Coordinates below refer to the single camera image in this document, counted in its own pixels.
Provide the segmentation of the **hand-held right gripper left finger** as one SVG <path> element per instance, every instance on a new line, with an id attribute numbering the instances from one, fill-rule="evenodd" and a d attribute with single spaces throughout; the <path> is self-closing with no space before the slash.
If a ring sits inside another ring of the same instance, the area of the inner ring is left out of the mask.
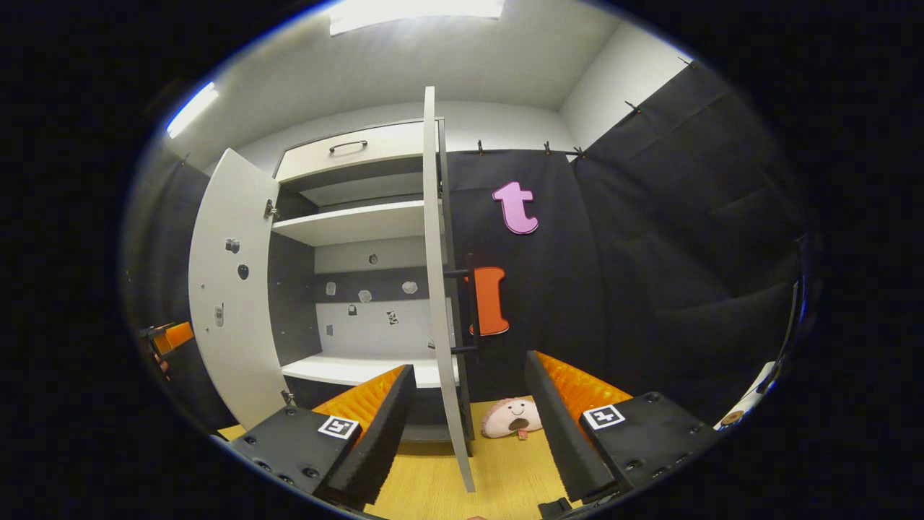
<path id="1" fill-rule="evenodd" d="M 286 405 L 229 448 L 302 494 L 362 508 L 378 499 L 417 389 L 414 366 L 400 365 L 312 409 Z"/>

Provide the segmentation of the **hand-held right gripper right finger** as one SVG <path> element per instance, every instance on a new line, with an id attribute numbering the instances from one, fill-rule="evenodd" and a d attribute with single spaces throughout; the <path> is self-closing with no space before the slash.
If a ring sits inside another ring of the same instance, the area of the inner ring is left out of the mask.
<path id="1" fill-rule="evenodd" d="M 527 351 L 523 378 L 571 501 L 636 493 L 719 441 L 714 427 L 666 395 L 632 397 L 539 351 Z"/>

